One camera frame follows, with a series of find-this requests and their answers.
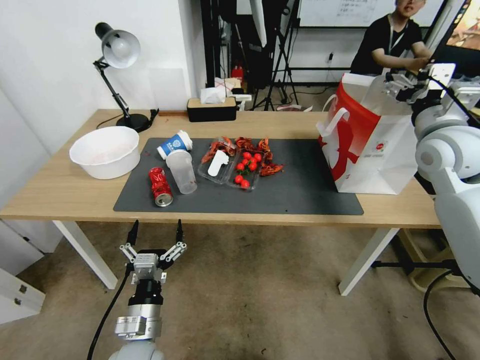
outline lamp shade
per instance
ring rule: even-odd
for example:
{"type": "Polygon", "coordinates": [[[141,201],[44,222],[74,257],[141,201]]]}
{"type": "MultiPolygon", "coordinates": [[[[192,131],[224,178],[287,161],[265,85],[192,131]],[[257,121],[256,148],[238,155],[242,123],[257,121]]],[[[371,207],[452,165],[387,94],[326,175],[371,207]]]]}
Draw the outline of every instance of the lamp shade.
{"type": "Polygon", "coordinates": [[[132,66],[140,55],[140,42],[133,34],[114,30],[105,22],[95,26],[95,33],[101,40],[101,52],[108,65],[117,69],[132,66]]]}

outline monitor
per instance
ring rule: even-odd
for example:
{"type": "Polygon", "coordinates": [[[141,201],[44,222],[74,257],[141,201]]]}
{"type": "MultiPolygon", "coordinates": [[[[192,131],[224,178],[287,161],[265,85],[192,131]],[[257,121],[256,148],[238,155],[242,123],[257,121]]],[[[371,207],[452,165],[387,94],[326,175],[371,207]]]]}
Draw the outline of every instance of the monitor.
{"type": "Polygon", "coordinates": [[[480,0],[466,0],[433,54],[436,63],[455,63],[455,77],[480,76],[480,0]]]}

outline gray table mat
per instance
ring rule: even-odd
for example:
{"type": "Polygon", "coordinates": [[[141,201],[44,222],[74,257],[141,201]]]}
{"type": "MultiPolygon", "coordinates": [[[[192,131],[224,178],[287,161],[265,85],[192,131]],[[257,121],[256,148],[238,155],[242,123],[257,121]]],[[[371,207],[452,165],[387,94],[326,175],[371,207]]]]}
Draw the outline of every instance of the gray table mat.
{"type": "Polygon", "coordinates": [[[183,195],[179,192],[167,164],[157,152],[164,138],[150,138],[140,154],[140,163],[132,170],[113,207],[118,212],[226,213],[226,214],[299,214],[362,215],[357,196],[338,193],[318,142],[314,139],[270,139],[273,160],[284,164],[284,172],[261,177],[252,192],[218,185],[198,175],[200,159],[211,139],[194,138],[191,151],[198,188],[183,195]],[[173,193],[167,207],[155,205],[149,170],[165,169],[173,193]]]}

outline white bowl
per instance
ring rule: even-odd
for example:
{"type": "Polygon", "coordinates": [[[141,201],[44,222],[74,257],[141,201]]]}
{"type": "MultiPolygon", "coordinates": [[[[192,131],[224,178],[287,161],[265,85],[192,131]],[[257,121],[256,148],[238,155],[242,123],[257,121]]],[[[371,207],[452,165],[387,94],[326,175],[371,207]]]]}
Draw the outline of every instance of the white bowl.
{"type": "Polygon", "coordinates": [[[75,141],[70,160],[96,179],[118,178],[139,163],[139,139],[139,134],[129,127],[103,127],[75,141]]]}

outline plastic food container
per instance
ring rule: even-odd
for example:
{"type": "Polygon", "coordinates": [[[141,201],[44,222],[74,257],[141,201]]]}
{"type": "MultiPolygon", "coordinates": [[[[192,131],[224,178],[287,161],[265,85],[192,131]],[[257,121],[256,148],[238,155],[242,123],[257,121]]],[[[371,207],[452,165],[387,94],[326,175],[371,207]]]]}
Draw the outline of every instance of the plastic food container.
{"type": "Polygon", "coordinates": [[[214,183],[220,184],[220,185],[228,185],[233,188],[238,188],[239,190],[244,190],[244,191],[252,191],[255,189],[257,186],[257,183],[259,181],[260,177],[260,169],[262,167],[263,162],[265,161],[265,153],[262,151],[248,151],[245,149],[239,149],[236,151],[234,156],[230,156],[228,159],[228,164],[223,165],[220,168],[220,171],[218,172],[218,175],[213,177],[208,174],[208,169],[210,165],[212,164],[212,160],[207,161],[206,163],[200,164],[198,166],[197,172],[200,176],[213,181],[214,183]],[[260,154],[261,155],[261,161],[258,162],[258,166],[255,171],[247,171],[245,172],[242,176],[245,180],[248,180],[250,183],[250,186],[246,189],[243,189],[240,187],[239,184],[235,183],[235,177],[239,174],[239,172],[235,169],[238,163],[242,161],[244,158],[243,154],[245,152],[249,152],[250,154],[255,155],[255,154],[260,154]]]}
{"type": "MultiPolygon", "coordinates": [[[[227,143],[226,141],[224,141],[224,139],[221,138],[221,137],[216,137],[216,138],[212,139],[211,142],[212,142],[212,143],[220,142],[220,143],[223,143],[224,145],[227,145],[227,144],[228,144],[228,143],[227,143]]],[[[228,179],[229,179],[229,177],[230,177],[230,174],[231,174],[231,172],[232,172],[232,170],[233,170],[234,160],[235,160],[235,157],[236,157],[237,152],[238,152],[236,145],[232,145],[232,146],[230,146],[230,147],[231,147],[231,148],[233,149],[233,151],[234,151],[234,156],[229,156],[228,164],[222,165],[222,166],[220,167],[220,170],[218,171],[218,174],[217,174],[216,176],[211,176],[211,175],[209,174],[209,168],[210,168],[210,165],[212,164],[213,158],[212,158],[211,160],[205,162],[205,163],[201,163],[201,164],[198,166],[197,170],[196,170],[197,173],[198,173],[200,176],[202,176],[202,177],[204,177],[204,178],[206,178],[206,179],[208,179],[208,180],[210,180],[210,181],[212,181],[212,182],[214,182],[214,183],[217,183],[217,184],[220,184],[220,185],[225,184],[225,183],[228,181],[228,179]]]]}
{"type": "Polygon", "coordinates": [[[257,187],[257,183],[259,182],[259,177],[260,177],[260,169],[262,168],[262,164],[264,163],[265,161],[265,153],[262,152],[262,151],[248,151],[248,150],[244,150],[242,149],[241,151],[239,151],[235,158],[233,159],[233,164],[232,164],[232,170],[228,176],[228,180],[226,182],[226,184],[228,186],[231,186],[231,187],[234,187],[234,188],[239,188],[239,189],[242,189],[242,190],[245,190],[245,191],[252,191],[254,190],[256,187],[257,187]],[[243,176],[243,179],[244,180],[248,180],[248,182],[250,183],[250,186],[246,189],[243,189],[240,187],[239,184],[236,184],[235,183],[235,177],[237,175],[239,175],[239,171],[237,171],[235,169],[235,167],[237,166],[238,163],[240,163],[243,158],[244,158],[244,153],[250,153],[252,156],[255,155],[255,154],[260,154],[261,155],[261,161],[259,161],[257,164],[257,168],[255,171],[247,171],[246,173],[242,174],[243,176]]]}
{"type": "Polygon", "coordinates": [[[70,160],[96,179],[114,179],[140,161],[139,134],[126,126],[109,126],[79,138],[70,148],[70,160]]]}

